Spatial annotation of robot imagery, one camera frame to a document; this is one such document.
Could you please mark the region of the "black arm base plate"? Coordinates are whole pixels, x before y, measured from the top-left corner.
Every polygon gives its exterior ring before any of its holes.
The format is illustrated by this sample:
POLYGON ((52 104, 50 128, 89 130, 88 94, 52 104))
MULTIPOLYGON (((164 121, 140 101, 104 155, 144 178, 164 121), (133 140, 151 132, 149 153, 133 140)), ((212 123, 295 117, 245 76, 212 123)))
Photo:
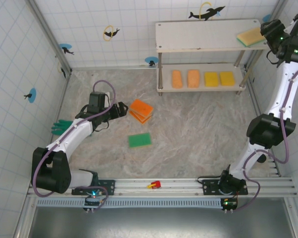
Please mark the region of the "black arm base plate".
MULTIPOLYGON (((108 195, 113 195, 115 190, 115 180, 113 179, 101 179, 96 182, 92 182, 91 186, 103 187, 107 190, 108 195)), ((72 189, 72 195, 86 195, 86 196, 99 196, 105 195, 105 192, 100 188, 75 188, 72 189)))
POLYGON ((244 179, 203 179, 199 183, 202 185, 204 195, 248 195, 248 188, 244 179))

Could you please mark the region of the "peach porous sponge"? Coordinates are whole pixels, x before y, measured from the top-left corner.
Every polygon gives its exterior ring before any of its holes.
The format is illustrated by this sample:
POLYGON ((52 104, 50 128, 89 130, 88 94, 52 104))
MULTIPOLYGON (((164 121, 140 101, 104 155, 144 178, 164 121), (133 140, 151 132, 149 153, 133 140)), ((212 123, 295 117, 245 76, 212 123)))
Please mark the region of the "peach porous sponge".
POLYGON ((200 74, 196 69, 188 70, 187 74, 187 87, 198 88, 199 87, 200 74))
POLYGON ((172 71, 172 88, 181 89, 183 87, 182 75, 179 70, 172 71))

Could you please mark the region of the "green rubber glove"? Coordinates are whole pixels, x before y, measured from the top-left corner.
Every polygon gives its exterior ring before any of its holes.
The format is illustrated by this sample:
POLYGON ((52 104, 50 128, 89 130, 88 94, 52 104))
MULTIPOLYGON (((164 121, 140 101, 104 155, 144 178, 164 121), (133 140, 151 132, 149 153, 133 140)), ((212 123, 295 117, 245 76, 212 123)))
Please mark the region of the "green rubber glove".
POLYGON ((62 135, 71 125, 73 121, 59 119, 51 127, 51 133, 53 135, 62 135))

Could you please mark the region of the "orange scouring sponge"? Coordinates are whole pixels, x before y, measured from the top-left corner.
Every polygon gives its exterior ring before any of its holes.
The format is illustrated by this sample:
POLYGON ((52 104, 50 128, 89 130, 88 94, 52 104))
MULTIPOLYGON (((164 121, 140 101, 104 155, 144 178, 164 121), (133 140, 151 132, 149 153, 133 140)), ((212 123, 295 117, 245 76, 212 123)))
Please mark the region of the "orange scouring sponge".
POLYGON ((150 118, 151 118, 151 115, 147 116, 147 117, 144 117, 134 111, 129 111, 129 114, 131 116, 133 116, 138 122, 140 122, 141 124, 145 124, 150 118))
POLYGON ((141 115, 143 117, 148 117, 152 114, 153 107, 139 99, 136 99, 130 105, 130 110, 138 113, 139 115, 141 115))

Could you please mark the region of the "green scouring sponge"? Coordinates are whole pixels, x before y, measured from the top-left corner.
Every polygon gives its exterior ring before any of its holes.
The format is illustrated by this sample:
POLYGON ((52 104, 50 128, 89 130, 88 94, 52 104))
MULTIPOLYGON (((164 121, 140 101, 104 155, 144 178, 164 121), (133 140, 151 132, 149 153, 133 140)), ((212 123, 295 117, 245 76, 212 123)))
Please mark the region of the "green scouring sponge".
POLYGON ((244 47, 250 47, 254 44, 265 41, 265 37, 262 36, 259 27, 242 32, 238 34, 236 38, 244 47))
POLYGON ((130 148, 138 148, 152 145, 150 133, 141 133, 128 136, 128 144, 130 148))

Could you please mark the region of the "yellow foam sponge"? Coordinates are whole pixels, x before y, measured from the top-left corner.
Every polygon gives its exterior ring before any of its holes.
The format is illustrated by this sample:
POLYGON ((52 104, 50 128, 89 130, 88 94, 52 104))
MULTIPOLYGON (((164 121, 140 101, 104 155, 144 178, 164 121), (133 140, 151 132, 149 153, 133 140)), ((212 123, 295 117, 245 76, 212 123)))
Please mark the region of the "yellow foam sponge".
POLYGON ((218 87, 219 80, 217 72, 205 72, 204 73, 205 87, 218 87))
POLYGON ((235 78, 234 74, 231 71, 222 71, 219 73, 220 82, 222 86, 234 86, 235 78))

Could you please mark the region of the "long aluminium mounting rail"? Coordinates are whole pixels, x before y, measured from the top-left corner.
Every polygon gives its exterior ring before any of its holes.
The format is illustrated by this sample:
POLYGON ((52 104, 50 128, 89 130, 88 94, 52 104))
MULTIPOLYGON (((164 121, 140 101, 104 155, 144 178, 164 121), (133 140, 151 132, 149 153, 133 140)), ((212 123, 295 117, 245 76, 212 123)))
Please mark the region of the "long aluminium mounting rail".
MULTIPOLYGON (((117 178, 112 197, 202 197, 202 185, 195 178, 159 178, 161 187, 148 189, 155 181, 152 178, 117 178)), ((291 178, 254 178, 261 185, 258 198, 297 197, 297 190, 291 178)))

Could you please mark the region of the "controller board with LED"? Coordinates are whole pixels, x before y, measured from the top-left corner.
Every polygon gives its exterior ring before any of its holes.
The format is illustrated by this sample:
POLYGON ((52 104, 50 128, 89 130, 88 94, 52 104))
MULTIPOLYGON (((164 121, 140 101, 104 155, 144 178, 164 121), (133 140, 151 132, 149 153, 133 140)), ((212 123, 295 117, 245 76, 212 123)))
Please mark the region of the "controller board with LED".
POLYGON ((97 208, 101 203, 102 199, 99 197, 102 197, 102 192, 98 190, 92 190, 91 192, 87 193, 88 196, 85 198, 84 201, 84 210, 86 213, 94 212, 94 209, 97 208))
POLYGON ((222 198, 221 199, 221 207, 224 213, 227 212, 233 212, 237 209, 238 206, 238 199, 237 197, 231 197, 231 198, 222 198))

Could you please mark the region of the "white two-tier shelf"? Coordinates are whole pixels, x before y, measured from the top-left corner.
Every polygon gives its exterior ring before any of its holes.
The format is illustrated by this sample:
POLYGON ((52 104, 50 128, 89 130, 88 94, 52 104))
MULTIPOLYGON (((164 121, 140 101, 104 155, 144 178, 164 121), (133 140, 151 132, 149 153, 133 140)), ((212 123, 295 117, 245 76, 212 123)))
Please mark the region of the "white two-tier shelf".
POLYGON ((237 35, 260 27, 257 19, 228 19, 214 21, 175 21, 158 22, 155 25, 155 43, 159 62, 156 73, 156 89, 159 95, 167 92, 203 92, 203 91, 233 91, 240 94, 246 88, 246 76, 242 73, 241 60, 246 51, 266 50, 265 41, 244 47, 237 35), (237 52, 238 56, 233 62, 214 63, 178 63, 164 64, 163 53, 216 53, 237 52), (200 80, 198 88, 187 87, 188 70, 199 71, 200 80), (183 87, 172 88, 172 71, 179 70, 182 75, 183 87), (234 86, 205 87, 204 73, 231 71, 234 74, 234 86))

